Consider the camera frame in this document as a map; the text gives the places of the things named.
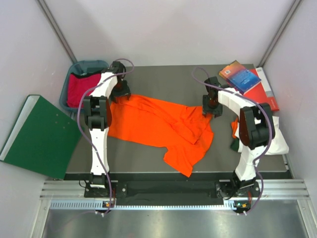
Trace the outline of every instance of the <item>green folder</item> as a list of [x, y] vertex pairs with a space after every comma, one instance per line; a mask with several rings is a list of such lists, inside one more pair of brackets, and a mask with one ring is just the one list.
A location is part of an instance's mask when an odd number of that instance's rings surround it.
[[0, 161], [64, 179], [80, 137], [75, 121], [42, 96], [29, 95], [0, 152]]

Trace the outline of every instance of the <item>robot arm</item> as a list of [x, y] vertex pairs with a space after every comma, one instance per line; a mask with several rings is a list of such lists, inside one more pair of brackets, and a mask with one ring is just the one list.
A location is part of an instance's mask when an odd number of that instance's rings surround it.
[[[209, 78], [205, 81], [217, 87], [221, 87], [217, 77]], [[226, 88], [227, 91], [218, 91], [214, 88], [206, 87], [208, 95], [203, 96], [203, 114], [211, 113], [216, 116], [222, 115], [222, 105], [231, 109], [240, 121], [239, 136], [243, 143], [243, 149], [239, 164], [233, 172], [231, 179], [231, 189], [239, 191], [251, 187], [255, 183], [256, 171], [253, 160], [257, 158], [266, 148], [268, 142], [268, 126], [264, 115], [252, 102], [237, 97], [239, 94], [233, 88]], [[272, 111], [266, 103], [260, 104], [268, 115], [270, 124], [273, 125]]]
[[[113, 76], [105, 82], [104, 80], [114, 74], [122, 73], [124, 70], [125, 67], [122, 63], [114, 61], [111, 67], [102, 71], [98, 83], [102, 83], [102, 85], [96, 88], [90, 96], [84, 98], [85, 123], [89, 128], [92, 143], [95, 145], [107, 172], [109, 172], [109, 165], [107, 162], [106, 140], [112, 120], [108, 99], [111, 97], [115, 101], [115, 97], [129, 97], [131, 93], [126, 81], [122, 80], [122, 75]], [[105, 171], [100, 165], [94, 148], [92, 149], [93, 163], [90, 186], [105, 188]]]

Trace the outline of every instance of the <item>orange cloth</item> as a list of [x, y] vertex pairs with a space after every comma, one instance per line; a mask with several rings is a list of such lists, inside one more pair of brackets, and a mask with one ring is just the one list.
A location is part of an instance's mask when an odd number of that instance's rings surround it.
[[202, 107], [131, 95], [129, 100], [117, 98], [110, 109], [109, 136], [166, 147], [164, 161], [187, 177], [211, 145], [211, 115], [204, 117]]
[[237, 129], [238, 129], [238, 122], [239, 122], [239, 118], [237, 118], [235, 121], [233, 121], [231, 123], [231, 128], [232, 128], [232, 137], [235, 139], [237, 138], [234, 134], [236, 133]]

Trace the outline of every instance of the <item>red book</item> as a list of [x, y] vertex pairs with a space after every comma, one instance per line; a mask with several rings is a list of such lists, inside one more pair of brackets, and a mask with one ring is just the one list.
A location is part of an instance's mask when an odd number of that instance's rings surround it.
[[250, 69], [250, 71], [261, 79], [261, 83], [245, 93], [243, 96], [253, 99], [258, 103], [268, 103], [271, 106], [272, 111], [279, 111], [278, 104], [273, 96], [263, 69], [254, 68]]

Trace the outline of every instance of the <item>plastic bin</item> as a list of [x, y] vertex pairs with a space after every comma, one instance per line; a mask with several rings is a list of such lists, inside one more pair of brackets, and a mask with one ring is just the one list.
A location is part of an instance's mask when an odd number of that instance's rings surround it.
[[71, 73], [85, 75], [87, 73], [94, 73], [94, 72], [100, 71], [107, 67], [109, 67], [109, 65], [107, 64], [107, 62], [103, 60], [91, 60], [91, 61], [83, 60], [73, 64], [68, 70], [68, 73], [63, 85], [63, 89], [60, 94], [60, 98], [59, 98], [60, 106], [63, 109], [73, 113], [76, 113], [78, 110], [78, 108], [70, 108], [67, 105], [68, 81], [69, 81], [69, 76]]

